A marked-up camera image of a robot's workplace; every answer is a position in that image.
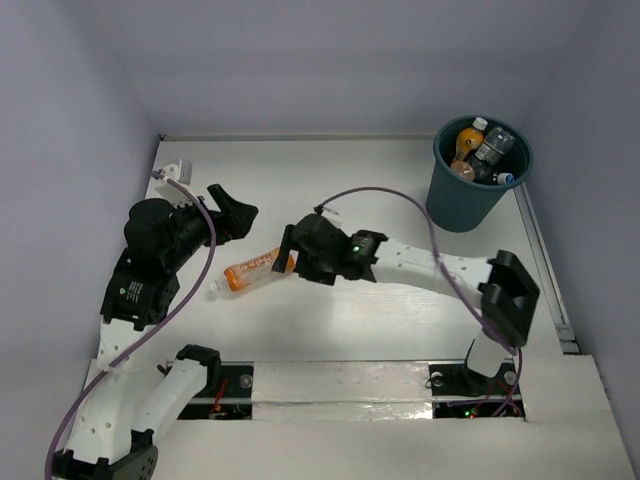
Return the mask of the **clear orange-label bottle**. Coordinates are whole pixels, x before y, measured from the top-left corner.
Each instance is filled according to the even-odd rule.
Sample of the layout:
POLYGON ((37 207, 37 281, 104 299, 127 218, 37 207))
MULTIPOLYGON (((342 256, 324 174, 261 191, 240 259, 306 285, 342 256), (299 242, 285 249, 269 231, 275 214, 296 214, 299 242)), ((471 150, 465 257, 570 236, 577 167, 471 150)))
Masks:
POLYGON ((283 273, 272 270, 278 255, 279 248, 276 247, 257 257, 226 267, 215 280, 209 283, 211 298, 233 298, 246 294, 292 273, 295 259, 291 254, 285 261, 283 273))

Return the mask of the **small orange juice bottle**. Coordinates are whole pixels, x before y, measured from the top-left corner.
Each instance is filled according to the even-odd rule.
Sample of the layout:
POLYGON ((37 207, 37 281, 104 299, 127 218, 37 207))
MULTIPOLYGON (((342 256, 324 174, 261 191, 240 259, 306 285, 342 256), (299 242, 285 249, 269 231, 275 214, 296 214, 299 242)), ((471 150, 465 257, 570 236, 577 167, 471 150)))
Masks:
POLYGON ((473 167, 463 160, 453 160, 450 164, 450 169, 465 181, 473 182, 475 179, 473 167))

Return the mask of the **tall orange blue-label bottle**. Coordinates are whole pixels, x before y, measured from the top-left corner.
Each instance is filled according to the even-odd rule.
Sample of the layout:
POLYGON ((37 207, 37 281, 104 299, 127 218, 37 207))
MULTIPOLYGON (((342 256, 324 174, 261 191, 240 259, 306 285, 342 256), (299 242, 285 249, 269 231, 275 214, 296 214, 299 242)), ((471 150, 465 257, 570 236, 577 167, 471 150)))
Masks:
POLYGON ((455 148, 455 161, 464 161, 474 150, 477 150, 484 141, 484 133, 488 122, 482 117, 476 117, 471 126, 463 129, 457 136, 455 148))

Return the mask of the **crushed clear plastic bottle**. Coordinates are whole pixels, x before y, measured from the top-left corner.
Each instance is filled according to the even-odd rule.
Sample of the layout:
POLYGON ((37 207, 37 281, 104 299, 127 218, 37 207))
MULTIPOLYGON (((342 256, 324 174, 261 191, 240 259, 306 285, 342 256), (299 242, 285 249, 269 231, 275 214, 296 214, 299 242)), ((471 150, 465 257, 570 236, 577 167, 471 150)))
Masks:
POLYGON ((515 176, 509 172, 495 173, 492 176, 492 183, 495 185, 509 185, 515 181, 515 176))

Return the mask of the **small clear dark-label bottle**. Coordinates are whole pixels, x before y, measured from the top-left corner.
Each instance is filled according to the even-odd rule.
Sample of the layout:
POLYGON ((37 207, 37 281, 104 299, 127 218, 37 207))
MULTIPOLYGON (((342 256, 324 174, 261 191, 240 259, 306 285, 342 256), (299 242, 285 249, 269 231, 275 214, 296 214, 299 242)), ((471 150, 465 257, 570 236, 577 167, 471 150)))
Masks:
POLYGON ((502 127, 493 128, 470 158, 470 165, 479 176, 482 171, 494 167, 513 147, 515 137, 502 127))

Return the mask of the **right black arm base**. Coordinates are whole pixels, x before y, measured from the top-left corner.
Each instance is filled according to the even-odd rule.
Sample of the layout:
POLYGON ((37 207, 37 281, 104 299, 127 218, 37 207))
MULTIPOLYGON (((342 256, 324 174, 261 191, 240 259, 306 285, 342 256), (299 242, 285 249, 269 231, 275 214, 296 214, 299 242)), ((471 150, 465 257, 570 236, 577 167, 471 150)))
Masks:
POLYGON ((520 388, 523 350, 509 354, 478 336, 458 360, 421 367, 423 387, 431 396, 435 419, 524 418, 520 388))

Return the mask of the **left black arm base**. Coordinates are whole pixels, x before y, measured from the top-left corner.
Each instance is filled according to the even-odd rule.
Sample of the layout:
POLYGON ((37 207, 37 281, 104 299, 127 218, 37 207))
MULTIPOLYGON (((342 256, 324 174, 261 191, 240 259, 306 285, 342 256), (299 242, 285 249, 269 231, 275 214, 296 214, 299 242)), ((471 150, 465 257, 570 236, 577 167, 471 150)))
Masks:
POLYGON ((218 386, 198 393, 178 419, 251 420, 253 384, 252 363, 223 363, 218 386))

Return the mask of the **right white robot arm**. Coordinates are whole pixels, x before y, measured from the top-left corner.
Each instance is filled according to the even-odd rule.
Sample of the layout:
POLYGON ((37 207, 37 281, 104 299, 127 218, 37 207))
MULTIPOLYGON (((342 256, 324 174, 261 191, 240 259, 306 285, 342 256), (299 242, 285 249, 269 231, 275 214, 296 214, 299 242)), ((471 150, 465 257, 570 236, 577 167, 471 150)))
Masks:
POLYGON ((346 234, 338 220, 312 213, 286 226, 272 269, 331 286, 337 278, 416 287, 460 300, 479 322, 460 368, 462 384, 482 392, 502 362, 527 343, 540 288, 512 252, 492 258, 439 254, 370 230, 346 234))

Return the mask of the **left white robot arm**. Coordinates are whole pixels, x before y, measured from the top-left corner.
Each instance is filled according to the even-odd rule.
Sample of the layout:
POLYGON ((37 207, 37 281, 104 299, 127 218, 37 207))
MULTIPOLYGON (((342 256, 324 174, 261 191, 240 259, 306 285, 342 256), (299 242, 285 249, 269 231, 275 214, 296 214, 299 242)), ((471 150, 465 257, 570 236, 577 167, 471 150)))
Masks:
POLYGON ((177 273, 202 246, 214 250, 250 232, 257 207, 233 199, 219 184, 207 190, 216 203, 173 180, 176 191, 136 203, 124 227, 126 247, 105 291, 100 344, 92 378, 65 414, 47 452, 47 479, 149 479, 157 443, 197 394, 221 383, 217 350, 189 344, 151 395, 139 399, 152 338, 188 304, 174 300, 177 273))

